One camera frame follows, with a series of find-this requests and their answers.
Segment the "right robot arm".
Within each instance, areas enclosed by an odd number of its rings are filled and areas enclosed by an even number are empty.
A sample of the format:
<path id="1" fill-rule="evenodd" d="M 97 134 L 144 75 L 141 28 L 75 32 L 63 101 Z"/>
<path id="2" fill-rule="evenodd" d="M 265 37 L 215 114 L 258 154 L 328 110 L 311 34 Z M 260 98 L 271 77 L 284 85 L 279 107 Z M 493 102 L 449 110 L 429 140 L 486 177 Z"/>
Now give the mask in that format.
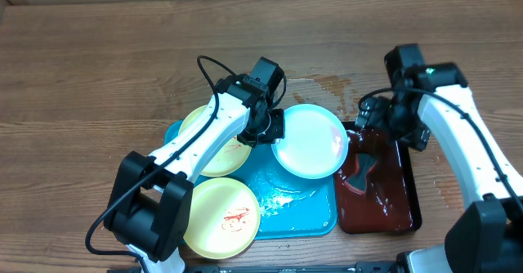
<path id="1" fill-rule="evenodd" d="M 486 127 L 463 73 L 453 62 L 426 64 L 416 44 L 395 47 L 384 64 L 390 85 L 359 100 L 356 126 L 419 151 L 435 137 L 465 205 L 443 244 L 399 254 L 397 270 L 520 272 L 522 176 Z"/>

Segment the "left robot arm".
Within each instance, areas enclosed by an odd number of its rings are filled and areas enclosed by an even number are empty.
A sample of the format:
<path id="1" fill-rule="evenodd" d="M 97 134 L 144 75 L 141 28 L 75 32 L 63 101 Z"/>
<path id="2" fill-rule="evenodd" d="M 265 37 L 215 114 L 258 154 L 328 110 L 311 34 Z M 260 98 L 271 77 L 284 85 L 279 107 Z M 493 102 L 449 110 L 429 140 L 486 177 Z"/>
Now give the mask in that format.
<path id="1" fill-rule="evenodd" d="M 130 152 L 118 167 L 106 210 L 95 220 L 126 245 L 138 272 L 183 272 L 177 252 L 187 230 L 194 183 L 231 139 L 252 148 L 284 137 L 284 112 L 275 95 L 287 78 L 277 63 L 260 58 L 250 74 L 230 72 L 210 82 L 204 111 L 149 155 Z"/>

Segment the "light blue plate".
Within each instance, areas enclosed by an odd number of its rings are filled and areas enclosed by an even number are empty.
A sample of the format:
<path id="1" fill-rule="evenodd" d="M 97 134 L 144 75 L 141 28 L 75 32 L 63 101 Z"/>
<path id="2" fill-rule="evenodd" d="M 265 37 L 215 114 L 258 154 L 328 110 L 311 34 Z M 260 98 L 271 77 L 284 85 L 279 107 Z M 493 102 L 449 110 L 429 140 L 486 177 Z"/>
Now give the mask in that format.
<path id="1" fill-rule="evenodd" d="M 272 151 L 293 175 L 321 179 L 344 164 L 349 138 L 331 111 L 313 104 L 294 105 L 284 111 L 284 137 L 272 146 Z"/>

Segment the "red and black sponge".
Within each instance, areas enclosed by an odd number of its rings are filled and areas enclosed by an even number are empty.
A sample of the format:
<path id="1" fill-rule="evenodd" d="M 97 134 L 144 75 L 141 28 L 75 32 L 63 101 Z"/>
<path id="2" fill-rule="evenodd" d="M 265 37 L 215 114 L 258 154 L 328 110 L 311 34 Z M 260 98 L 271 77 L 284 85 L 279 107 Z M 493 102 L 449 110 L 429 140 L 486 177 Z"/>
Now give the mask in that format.
<path id="1" fill-rule="evenodd" d="M 370 154 L 358 153 L 355 161 L 355 171 L 347 177 L 345 183 L 348 188 L 358 195 L 367 189 L 367 176 L 376 166 L 377 159 Z"/>

